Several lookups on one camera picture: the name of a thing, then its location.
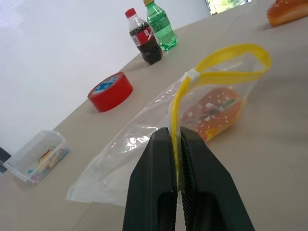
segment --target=blue tape label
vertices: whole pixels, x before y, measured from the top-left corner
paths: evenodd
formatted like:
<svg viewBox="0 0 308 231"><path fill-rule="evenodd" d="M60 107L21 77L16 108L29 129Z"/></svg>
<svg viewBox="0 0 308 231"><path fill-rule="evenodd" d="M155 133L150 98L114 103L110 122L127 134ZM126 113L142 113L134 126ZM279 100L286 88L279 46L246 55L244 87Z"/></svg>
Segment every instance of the blue tape label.
<svg viewBox="0 0 308 231"><path fill-rule="evenodd" d="M97 88L94 90L92 95L97 95L103 92L104 90L109 88L111 85L113 85L119 79L119 77L120 76L112 76L111 78L104 80L103 82L101 82L100 85L97 86Z"/></svg>

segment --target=table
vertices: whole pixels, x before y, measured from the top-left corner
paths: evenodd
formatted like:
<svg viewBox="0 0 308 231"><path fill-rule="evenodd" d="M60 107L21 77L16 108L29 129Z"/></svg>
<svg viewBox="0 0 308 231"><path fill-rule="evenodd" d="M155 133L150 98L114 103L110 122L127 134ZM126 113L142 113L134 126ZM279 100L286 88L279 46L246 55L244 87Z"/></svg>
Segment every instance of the table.
<svg viewBox="0 0 308 231"><path fill-rule="evenodd" d="M122 71L134 86L131 96L105 113L87 100L56 127L71 152L41 183L29 185L9 172L0 177L1 230L121 230L123 207L66 201L70 185L158 93L211 51L241 42L268 50L273 67L242 119L207 145L231 173L257 231L308 230L308 18L272 28L269 6L254 0L180 28L178 46L162 61L147 66L138 55L128 63ZM184 229L179 207L176 230Z"/></svg>

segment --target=toy inside box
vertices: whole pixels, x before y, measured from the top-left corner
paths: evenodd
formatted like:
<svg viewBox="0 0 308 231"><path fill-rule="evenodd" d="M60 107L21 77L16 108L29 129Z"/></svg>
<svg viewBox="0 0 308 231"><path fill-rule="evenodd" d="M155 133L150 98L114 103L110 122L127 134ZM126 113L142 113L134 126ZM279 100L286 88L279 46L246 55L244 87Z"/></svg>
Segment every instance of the toy inside box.
<svg viewBox="0 0 308 231"><path fill-rule="evenodd" d="M39 183L69 152L65 138L56 131L37 134L4 166L23 181Z"/></svg>

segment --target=plastic container lid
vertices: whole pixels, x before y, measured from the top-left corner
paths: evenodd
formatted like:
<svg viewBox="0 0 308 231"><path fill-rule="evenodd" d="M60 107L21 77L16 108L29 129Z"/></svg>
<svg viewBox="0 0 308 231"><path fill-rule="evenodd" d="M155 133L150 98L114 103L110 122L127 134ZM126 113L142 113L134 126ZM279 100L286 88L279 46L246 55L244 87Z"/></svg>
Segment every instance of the plastic container lid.
<svg viewBox="0 0 308 231"><path fill-rule="evenodd" d="M125 12L125 15L126 15L127 18L130 18L130 17L133 16L134 14L136 14L136 11L135 11L134 8L131 8L131 9L129 9L129 10L127 10L127 11Z"/></svg>

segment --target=orange toy bread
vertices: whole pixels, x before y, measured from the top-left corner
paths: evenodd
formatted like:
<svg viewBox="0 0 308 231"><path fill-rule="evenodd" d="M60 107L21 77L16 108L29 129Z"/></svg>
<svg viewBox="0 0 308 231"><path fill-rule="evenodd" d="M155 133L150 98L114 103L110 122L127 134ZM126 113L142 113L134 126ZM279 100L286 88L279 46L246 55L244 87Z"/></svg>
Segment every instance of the orange toy bread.
<svg viewBox="0 0 308 231"><path fill-rule="evenodd" d="M240 96L229 88L215 88L190 107L181 118L181 126L211 139L230 125L241 113Z"/></svg>
<svg viewBox="0 0 308 231"><path fill-rule="evenodd" d="M276 0L267 17L272 26L278 26L308 16L308 0Z"/></svg>

